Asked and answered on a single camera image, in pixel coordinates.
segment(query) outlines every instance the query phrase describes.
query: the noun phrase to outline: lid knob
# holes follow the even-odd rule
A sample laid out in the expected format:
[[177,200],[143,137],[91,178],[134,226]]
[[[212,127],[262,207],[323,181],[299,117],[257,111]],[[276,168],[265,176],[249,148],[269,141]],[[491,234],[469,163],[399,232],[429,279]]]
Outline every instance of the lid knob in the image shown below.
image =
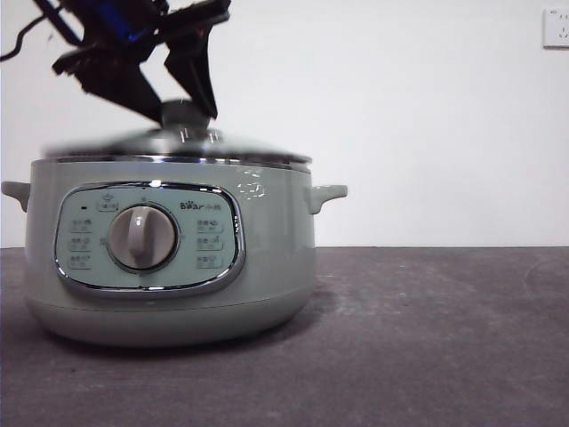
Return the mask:
[[162,127],[189,127],[205,130],[210,124],[196,104],[189,100],[174,100],[162,103]]

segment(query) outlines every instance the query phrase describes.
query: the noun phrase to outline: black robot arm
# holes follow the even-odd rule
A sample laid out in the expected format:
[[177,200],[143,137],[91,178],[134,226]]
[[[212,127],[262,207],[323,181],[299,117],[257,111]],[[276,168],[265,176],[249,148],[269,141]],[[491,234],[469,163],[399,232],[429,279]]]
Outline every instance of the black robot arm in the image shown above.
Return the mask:
[[83,40],[48,0],[34,2],[78,46],[53,64],[57,74],[74,75],[86,92],[160,122],[162,102],[140,63],[158,44],[166,44],[170,74],[204,116],[217,117],[207,45],[213,25],[229,18],[230,0],[206,0],[170,13],[165,0],[60,0],[83,24]]

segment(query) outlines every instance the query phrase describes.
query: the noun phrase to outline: cable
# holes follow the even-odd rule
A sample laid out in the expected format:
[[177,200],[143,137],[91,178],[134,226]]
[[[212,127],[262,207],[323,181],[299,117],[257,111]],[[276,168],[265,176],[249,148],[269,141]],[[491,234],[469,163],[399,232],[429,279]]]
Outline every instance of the cable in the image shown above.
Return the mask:
[[[56,12],[59,12],[62,9],[62,6],[58,6],[55,8]],[[0,62],[4,62],[5,60],[10,60],[14,56],[16,56],[21,51],[21,46],[24,42],[24,36],[37,24],[39,24],[42,20],[47,18],[45,14],[38,16],[34,20],[32,20],[26,27],[22,28],[21,31],[18,33],[16,37],[16,45],[14,46],[11,52],[8,52],[6,55],[0,56]]]

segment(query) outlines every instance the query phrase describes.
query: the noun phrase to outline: electric hot pot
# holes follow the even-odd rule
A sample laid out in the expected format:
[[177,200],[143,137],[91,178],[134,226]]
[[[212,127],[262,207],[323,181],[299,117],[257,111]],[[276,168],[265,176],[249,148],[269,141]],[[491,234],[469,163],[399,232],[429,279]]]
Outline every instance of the electric hot pot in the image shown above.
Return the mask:
[[48,151],[31,183],[26,302],[48,330],[160,347],[253,334],[291,318],[313,288],[313,215],[345,197],[313,187],[310,159],[224,135],[187,102],[163,128]]

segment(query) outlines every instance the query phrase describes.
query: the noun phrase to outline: lid rim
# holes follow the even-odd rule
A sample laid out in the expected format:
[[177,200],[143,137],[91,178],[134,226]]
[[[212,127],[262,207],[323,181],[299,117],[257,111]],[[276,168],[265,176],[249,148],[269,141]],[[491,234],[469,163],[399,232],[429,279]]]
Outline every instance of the lid rim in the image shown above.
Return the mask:
[[97,163],[97,162],[148,162],[148,163],[190,163],[199,165],[233,165],[233,166],[255,166],[267,167],[272,169],[282,169],[295,172],[311,174],[307,164],[311,161],[310,157],[305,157],[308,162],[283,161],[271,162],[260,160],[247,160],[234,157],[190,157],[190,156],[163,156],[163,155],[84,155],[84,156],[62,156],[45,157],[38,159],[33,164],[67,164],[67,163]]
[[312,163],[312,158],[298,154],[285,154],[285,153],[262,153],[255,151],[227,151],[227,152],[208,152],[208,151],[193,151],[193,152],[155,152],[152,150],[139,150],[138,152],[128,152],[127,150],[62,150],[47,152],[43,158],[67,158],[67,157],[176,157],[176,158],[215,158],[215,159],[235,159],[253,162],[269,162],[269,163],[300,163],[309,165]]

